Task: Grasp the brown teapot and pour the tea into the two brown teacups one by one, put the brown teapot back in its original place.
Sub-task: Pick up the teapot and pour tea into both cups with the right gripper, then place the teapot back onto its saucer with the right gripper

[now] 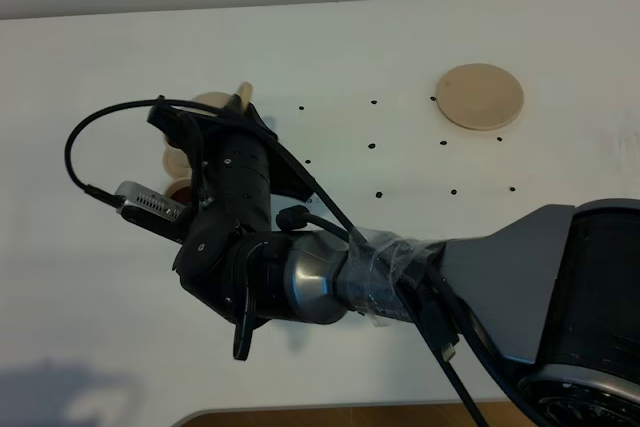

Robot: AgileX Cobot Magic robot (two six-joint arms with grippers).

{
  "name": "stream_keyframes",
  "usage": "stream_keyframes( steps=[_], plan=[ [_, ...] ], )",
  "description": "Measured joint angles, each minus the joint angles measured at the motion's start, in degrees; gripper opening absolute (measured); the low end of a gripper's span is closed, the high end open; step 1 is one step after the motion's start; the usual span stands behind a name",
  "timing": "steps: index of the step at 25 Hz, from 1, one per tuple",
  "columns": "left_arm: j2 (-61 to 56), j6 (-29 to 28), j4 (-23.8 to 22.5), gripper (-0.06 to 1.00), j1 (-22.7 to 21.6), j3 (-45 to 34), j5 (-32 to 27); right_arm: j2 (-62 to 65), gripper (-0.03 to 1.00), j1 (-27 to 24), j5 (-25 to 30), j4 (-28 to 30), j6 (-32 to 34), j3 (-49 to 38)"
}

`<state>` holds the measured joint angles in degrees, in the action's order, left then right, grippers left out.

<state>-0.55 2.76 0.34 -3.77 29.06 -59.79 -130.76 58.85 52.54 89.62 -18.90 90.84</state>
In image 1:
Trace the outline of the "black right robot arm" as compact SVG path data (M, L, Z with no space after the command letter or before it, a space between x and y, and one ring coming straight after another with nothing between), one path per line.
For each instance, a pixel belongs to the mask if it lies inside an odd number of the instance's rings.
M233 356L272 319L326 325L348 312L414 325L477 425L452 366L465 340L540 426L639 422L639 204L547 205L485 237L419 241L331 220L311 174L233 98L159 98L148 120L189 160L179 217L182 287L234 325Z

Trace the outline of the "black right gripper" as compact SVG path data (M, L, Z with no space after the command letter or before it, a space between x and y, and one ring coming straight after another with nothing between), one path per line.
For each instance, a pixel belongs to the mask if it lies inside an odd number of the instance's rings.
M236 325L263 325L248 268L259 235L271 237L271 194L308 201L313 191L277 152L277 135L252 103L238 121L250 128L214 125L163 96L147 117L192 168L192 201L180 218L187 231L173 264L182 287Z

